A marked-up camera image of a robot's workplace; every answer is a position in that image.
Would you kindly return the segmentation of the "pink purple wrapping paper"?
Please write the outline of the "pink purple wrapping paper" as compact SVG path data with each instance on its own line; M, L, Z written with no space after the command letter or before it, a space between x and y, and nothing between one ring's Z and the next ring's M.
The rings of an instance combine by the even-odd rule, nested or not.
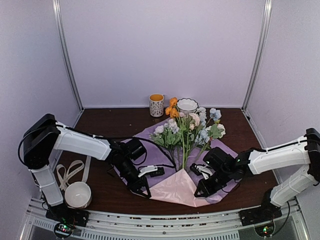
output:
M163 125L167 121L168 120L166 119L155 125L145 128L142 132L138 133L136 137L150 139L150 135L155 131L156 127ZM169 161L169 159L155 145L144 141L142 141L142 143L146 148L147 157L143 164L137 166L138 168L151 165L172 166L172 163ZM238 155L219 139L212 140L211 147L218 147L227 154L231 155L233 158ZM189 207L202 207L209 204L219 203L223 198L225 198L227 194L236 187L237 183L234 180L230 180L227 183L227 186L223 187L223 190L219 190L209 197L194 196L198 182L199 180L203 179L203 176L197 176L190 171L190 165L193 162L195 162L197 165L204 165L205 163L203 162L203 158L208 151L203 152L197 161L195 161L199 152L199 148L192 150L188 157L187 170L181 169L176 172L174 168L164 167L164 175L156 177L148 176L147 181L151 193L150 199L186 205Z

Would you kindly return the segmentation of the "light blue fake flower stem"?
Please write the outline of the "light blue fake flower stem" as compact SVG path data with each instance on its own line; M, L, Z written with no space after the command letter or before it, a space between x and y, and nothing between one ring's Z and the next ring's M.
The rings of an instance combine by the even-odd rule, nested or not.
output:
M213 124L221 124L220 121L221 121L222 114L221 114L221 111L216 108L211 108L209 110L209 120L207 120L207 112L204 107L199 107L196 110L196 113L200 117L200 121L201 121L201 124L203 125L203 129L206 127L212 126Z

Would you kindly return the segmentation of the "purple hydrangea fake flower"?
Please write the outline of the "purple hydrangea fake flower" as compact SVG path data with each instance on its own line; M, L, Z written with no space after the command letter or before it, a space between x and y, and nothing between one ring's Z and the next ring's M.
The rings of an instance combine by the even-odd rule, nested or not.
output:
M175 160L175 150L182 144L182 131L177 122L170 118L167 123L157 126L150 135L156 144L168 150L171 159Z

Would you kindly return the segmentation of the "pink fake flower stem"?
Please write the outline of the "pink fake flower stem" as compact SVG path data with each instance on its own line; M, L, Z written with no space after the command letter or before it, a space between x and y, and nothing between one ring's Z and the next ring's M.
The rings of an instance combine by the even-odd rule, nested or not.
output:
M196 137L203 129L197 113L179 113L178 126L181 131L182 168L187 166L188 157L195 146Z

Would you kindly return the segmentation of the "orange fake flower stem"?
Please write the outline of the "orange fake flower stem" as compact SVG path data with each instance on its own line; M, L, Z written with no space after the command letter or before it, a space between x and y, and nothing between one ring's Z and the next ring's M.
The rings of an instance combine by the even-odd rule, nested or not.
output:
M165 109L165 114L168 115L170 118L169 119L174 119L179 126L179 117L180 117L180 111L178 110L177 107L177 102L178 99L176 97L173 97L169 100L169 106ZM183 150L182 150L182 144L178 149L175 150L174 156L177 156L176 159L176 169L181 170L182 168L182 160L183 160Z

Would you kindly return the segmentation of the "patterned mug with orange inside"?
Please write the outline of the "patterned mug with orange inside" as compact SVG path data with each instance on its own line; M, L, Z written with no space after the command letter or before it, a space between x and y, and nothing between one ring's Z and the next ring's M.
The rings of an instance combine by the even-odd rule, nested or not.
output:
M164 114L164 99L165 97L159 93L149 96L149 113L152 117L158 118Z

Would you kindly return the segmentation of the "white fake flower stem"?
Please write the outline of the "white fake flower stem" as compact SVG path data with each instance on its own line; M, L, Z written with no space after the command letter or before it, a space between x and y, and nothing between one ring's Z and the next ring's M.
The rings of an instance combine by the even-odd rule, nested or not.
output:
M211 126L202 129L196 137L195 143L200 148L197 158L211 148L211 141L221 139L226 134L226 129L223 124L214 123Z

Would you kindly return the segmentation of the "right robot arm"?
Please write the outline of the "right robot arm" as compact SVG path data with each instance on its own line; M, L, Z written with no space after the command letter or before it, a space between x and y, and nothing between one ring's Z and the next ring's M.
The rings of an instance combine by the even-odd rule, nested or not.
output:
M203 161L214 173L199 180L194 193L197 198L215 194L231 180L242 179L247 171L258 175L273 169L300 165L300 169L290 178L265 192L256 216L266 221L288 200L320 182L320 134L316 129L308 128L305 135L296 140L272 148L251 148L236 157L214 147Z

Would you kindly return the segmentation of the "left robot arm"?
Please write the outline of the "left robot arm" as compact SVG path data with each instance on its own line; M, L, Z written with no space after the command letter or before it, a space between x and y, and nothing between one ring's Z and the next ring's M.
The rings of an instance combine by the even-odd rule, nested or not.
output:
M64 205L62 191L50 169L52 150L67 151L107 161L126 180L127 188L136 195L151 198L149 184L134 166L133 161L146 153L144 138L126 136L109 138L85 133L66 126L47 113L23 135L17 155L32 173L52 213L61 222L72 218L72 211Z

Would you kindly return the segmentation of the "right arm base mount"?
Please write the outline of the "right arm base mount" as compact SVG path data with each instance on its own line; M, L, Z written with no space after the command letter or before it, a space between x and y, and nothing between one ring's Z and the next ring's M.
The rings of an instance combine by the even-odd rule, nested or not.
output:
M275 230L276 218L282 216L281 210L263 209L262 207L241 210L239 217L242 226L253 225L255 233L263 238L271 237Z

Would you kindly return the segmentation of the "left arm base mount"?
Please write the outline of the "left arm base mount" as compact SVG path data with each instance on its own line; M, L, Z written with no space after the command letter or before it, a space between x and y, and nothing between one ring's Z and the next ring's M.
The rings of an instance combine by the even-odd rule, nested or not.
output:
M53 227L53 233L60 239L70 237L76 227L85 227L89 220L89 212L86 210L77 210L71 208L49 208L45 217L56 221Z

